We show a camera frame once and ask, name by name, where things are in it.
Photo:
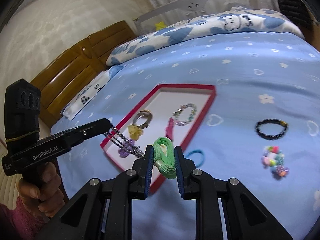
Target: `finger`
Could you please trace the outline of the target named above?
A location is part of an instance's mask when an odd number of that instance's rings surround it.
[[[41,195],[40,190],[36,185],[33,185],[25,181],[24,179],[20,179],[17,182],[16,186],[20,194],[20,197],[22,197],[23,199],[27,199],[27,198],[38,199]]]
[[[59,205],[59,207],[56,210],[54,210],[52,212],[47,212],[47,213],[45,213],[45,215],[47,217],[52,218],[64,206],[64,204],[65,204],[64,201],[62,201],[62,203]]]
[[[54,176],[53,179],[51,179],[48,183],[43,184],[41,187],[41,195],[40,199],[42,201],[45,201],[53,196],[53,194],[58,190],[59,186],[61,184],[61,179],[59,175]]]
[[[38,167],[38,174],[42,181],[47,183],[57,175],[56,167],[53,163],[45,163]]]
[[[39,204],[39,210],[44,213],[53,212],[60,207],[63,202],[63,193],[58,189],[54,195]]]

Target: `purple hair tie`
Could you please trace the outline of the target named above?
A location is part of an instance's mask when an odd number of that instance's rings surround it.
[[[132,146],[134,146],[134,140],[130,139],[130,140],[129,140],[129,143],[130,143]],[[127,148],[129,148],[130,150],[132,150],[131,147],[130,147],[130,145],[129,145],[129,143],[126,143],[125,146],[126,146]],[[130,153],[128,153],[128,152],[126,152],[125,150],[120,149],[120,148],[118,149],[118,153],[119,153],[119,155],[120,155],[121,158],[125,158],[125,157],[127,157],[127,156],[130,154]]]

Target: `triangular cutout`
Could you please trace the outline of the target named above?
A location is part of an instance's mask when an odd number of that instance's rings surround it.
[[[266,215],[248,198],[246,194],[240,194],[240,199],[250,226],[255,226],[267,221]]]
[[[83,194],[61,217],[61,223],[77,227],[87,202],[88,195]]]

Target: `silver chain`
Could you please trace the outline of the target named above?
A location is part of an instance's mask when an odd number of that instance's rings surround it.
[[[108,138],[110,141],[112,141],[116,146],[118,146],[120,149],[133,154],[137,158],[141,159],[144,157],[144,153],[140,150],[140,146],[134,146],[132,145],[129,140],[124,137],[122,133],[113,125],[111,124],[111,129],[124,141],[121,142],[118,138],[116,138],[114,135],[112,135],[110,132],[106,132],[103,135]]]

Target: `camera lens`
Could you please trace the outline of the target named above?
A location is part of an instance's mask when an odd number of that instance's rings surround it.
[[[40,105],[40,100],[39,98],[36,99],[36,108],[39,108],[39,105]]]
[[[29,102],[29,107],[32,108],[35,102],[32,94],[30,94],[28,102]]]
[[[26,104],[26,93],[24,91],[21,93],[21,104],[23,106]]]

